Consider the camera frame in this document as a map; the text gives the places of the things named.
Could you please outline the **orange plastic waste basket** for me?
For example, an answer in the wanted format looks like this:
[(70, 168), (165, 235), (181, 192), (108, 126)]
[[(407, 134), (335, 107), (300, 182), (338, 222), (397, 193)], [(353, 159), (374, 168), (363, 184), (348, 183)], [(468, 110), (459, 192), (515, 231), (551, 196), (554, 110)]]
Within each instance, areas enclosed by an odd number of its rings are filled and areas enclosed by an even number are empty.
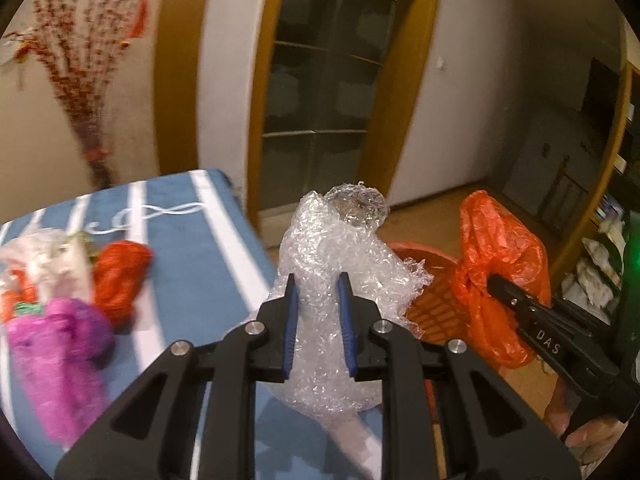
[(390, 248), (402, 260), (421, 263), (433, 281), (413, 301), (405, 317), (420, 339), (430, 344), (446, 344), (450, 339), (468, 339), (468, 317), (451, 289), (457, 260), (434, 247), (419, 243), (391, 242)]

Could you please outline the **red plastic bag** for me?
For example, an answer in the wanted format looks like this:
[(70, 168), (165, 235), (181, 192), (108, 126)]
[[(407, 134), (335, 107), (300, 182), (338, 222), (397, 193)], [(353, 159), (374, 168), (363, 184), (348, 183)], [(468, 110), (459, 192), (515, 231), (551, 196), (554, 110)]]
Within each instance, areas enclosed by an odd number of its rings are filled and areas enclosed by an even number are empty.
[(106, 245), (93, 266), (93, 304), (111, 326), (119, 328), (134, 316), (139, 295), (153, 259), (149, 246), (119, 240)]

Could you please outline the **wooden framed glass door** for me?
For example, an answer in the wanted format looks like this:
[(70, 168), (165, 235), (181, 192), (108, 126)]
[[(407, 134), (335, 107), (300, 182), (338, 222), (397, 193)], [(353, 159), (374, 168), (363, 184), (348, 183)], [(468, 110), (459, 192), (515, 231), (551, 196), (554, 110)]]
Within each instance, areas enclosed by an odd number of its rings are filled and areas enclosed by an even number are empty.
[(246, 170), (248, 218), (361, 181), (388, 192), (439, 0), (265, 0)]

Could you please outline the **orange plastic bag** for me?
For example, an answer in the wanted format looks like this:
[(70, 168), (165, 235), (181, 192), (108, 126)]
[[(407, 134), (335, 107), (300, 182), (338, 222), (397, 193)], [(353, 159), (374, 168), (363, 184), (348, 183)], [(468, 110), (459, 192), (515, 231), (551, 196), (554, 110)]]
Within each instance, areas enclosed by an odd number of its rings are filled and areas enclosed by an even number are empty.
[(516, 334), (514, 312), (489, 295), (487, 280), (498, 274), (541, 304), (551, 304), (544, 244), (486, 191), (460, 205), (460, 247), (451, 290), (460, 302), (471, 347), (495, 370), (516, 370), (535, 352)]

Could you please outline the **red berry branch bouquet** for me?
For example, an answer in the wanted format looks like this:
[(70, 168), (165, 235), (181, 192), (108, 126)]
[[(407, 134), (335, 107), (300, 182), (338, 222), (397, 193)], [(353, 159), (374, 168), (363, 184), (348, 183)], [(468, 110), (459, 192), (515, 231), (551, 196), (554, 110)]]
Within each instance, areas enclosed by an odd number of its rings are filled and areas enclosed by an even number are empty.
[(103, 129), (107, 90), (130, 45), (143, 35), (150, 0), (30, 0), (32, 24), (1, 36), (9, 59), (41, 64), (73, 131), (91, 185), (115, 185)]

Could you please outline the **white translucent plastic bag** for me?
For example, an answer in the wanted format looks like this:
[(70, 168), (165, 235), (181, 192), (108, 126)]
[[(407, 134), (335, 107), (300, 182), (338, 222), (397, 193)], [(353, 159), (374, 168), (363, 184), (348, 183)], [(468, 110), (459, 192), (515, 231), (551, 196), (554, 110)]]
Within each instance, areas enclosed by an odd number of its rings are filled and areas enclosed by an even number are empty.
[(2, 246), (1, 262), (25, 272), (40, 304), (53, 298), (93, 300), (92, 265), (79, 235), (36, 229)]

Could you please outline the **magenta plastic bag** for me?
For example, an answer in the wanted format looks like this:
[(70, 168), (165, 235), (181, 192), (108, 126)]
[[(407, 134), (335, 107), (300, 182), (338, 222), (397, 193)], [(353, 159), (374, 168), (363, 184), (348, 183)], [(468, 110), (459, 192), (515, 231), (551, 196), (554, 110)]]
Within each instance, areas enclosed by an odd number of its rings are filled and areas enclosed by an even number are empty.
[(114, 346), (107, 317), (76, 298), (53, 298), (8, 324), (18, 380), (44, 433), (70, 448), (106, 407), (96, 365)]

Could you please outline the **green plastic bag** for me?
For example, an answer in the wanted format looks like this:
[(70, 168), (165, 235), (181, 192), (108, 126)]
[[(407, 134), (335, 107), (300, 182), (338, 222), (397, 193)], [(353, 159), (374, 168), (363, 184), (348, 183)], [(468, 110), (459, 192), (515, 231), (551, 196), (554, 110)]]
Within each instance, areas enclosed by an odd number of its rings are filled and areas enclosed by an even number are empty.
[(17, 318), (22, 315), (40, 315), (43, 311), (44, 305), (39, 302), (19, 301), (14, 304), (13, 316)]

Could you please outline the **clear bubble wrap wad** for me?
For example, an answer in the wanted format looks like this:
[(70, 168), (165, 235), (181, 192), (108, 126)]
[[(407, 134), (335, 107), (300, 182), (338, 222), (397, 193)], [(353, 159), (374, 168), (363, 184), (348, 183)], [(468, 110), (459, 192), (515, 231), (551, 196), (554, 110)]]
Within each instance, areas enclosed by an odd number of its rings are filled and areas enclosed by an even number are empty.
[(382, 443), (359, 416), (381, 404), (382, 384), (352, 378), (355, 341), (341, 302), (349, 294), (371, 300), (383, 318), (420, 336), (405, 313), (433, 281), (420, 262), (401, 259), (378, 238), (389, 212), (384, 196), (361, 183), (307, 193), (282, 238), (269, 293), (281, 297), (294, 278), (299, 296), (292, 372), (269, 392), (316, 420), (368, 479), (380, 478)]

